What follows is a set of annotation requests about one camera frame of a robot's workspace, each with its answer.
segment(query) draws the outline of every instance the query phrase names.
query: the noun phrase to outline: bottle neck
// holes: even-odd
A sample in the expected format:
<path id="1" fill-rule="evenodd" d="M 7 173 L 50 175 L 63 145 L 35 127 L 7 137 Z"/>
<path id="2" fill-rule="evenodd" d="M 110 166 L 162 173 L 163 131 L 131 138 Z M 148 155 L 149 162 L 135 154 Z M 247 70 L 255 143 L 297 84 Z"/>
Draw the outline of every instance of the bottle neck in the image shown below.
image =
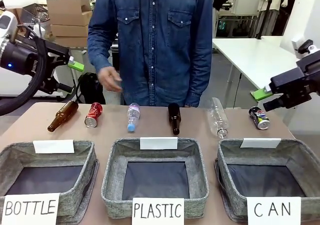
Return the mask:
<path id="1" fill-rule="evenodd" d="M 64 123 L 65 119 L 66 118 L 62 115 L 56 116 L 52 123 L 48 126 L 48 131 L 54 132 L 62 123 Z"/>
<path id="2" fill-rule="evenodd" d="M 171 120 L 172 131 L 174 135 L 179 135 L 180 133 L 180 120 L 176 117 Z"/>

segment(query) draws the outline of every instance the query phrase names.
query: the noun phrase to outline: plastic sign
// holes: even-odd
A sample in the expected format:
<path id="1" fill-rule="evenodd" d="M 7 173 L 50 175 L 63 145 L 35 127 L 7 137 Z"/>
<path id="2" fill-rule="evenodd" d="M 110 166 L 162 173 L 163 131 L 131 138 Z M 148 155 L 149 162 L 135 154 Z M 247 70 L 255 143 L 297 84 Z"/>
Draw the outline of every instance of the plastic sign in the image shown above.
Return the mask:
<path id="1" fill-rule="evenodd" d="M 132 225 L 183 225 L 183 198 L 133 198 Z"/>
<path id="2" fill-rule="evenodd" d="M 7 195 L 1 225 L 56 225 L 59 193 Z"/>
<path id="3" fill-rule="evenodd" d="M 301 197 L 247 197 L 248 225 L 300 225 Z"/>

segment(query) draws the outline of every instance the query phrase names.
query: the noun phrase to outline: can lid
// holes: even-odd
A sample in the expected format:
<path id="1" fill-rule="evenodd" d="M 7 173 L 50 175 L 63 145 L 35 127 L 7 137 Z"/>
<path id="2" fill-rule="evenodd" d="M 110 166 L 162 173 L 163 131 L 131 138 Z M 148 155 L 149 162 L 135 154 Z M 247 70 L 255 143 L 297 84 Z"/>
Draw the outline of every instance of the can lid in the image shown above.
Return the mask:
<path id="1" fill-rule="evenodd" d="M 87 117 L 85 120 L 84 120 L 84 123 L 85 125 L 88 127 L 88 128 L 95 128 L 98 124 L 97 120 L 95 120 L 94 118 L 92 117 Z"/>
<path id="2" fill-rule="evenodd" d="M 259 122 L 257 127 L 260 130 L 266 130 L 266 129 L 268 129 L 269 125 L 270 125 L 269 120 L 263 120 L 263 121 Z"/>
<path id="3" fill-rule="evenodd" d="M 128 124 L 128 132 L 134 132 L 136 130 L 136 125 L 133 123 Z"/>

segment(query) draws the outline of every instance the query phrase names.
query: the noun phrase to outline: denim shirt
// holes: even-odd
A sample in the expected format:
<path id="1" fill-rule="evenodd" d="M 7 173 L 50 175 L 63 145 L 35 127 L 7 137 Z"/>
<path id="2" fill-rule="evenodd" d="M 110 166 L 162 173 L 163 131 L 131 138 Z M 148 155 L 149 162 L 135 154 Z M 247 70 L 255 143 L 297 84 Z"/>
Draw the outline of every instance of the denim shirt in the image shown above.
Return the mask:
<path id="1" fill-rule="evenodd" d="M 88 54 L 97 73 L 118 33 L 127 104 L 197 107 L 212 59 L 212 0 L 96 0 Z"/>

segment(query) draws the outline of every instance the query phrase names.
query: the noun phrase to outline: red soda can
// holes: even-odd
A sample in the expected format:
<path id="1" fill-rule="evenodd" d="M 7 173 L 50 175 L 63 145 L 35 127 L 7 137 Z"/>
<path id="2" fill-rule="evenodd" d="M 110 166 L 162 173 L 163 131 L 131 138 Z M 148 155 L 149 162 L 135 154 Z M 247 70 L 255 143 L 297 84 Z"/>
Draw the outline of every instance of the red soda can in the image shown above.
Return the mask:
<path id="1" fill-rule="evenodd" d="M 89 113 L 85 117 L 84 124 L 88 128 L 95 128 L 98 125 L 98 117 L 102 113 L 102 106 L 100 103 L 92 103 Z"/>

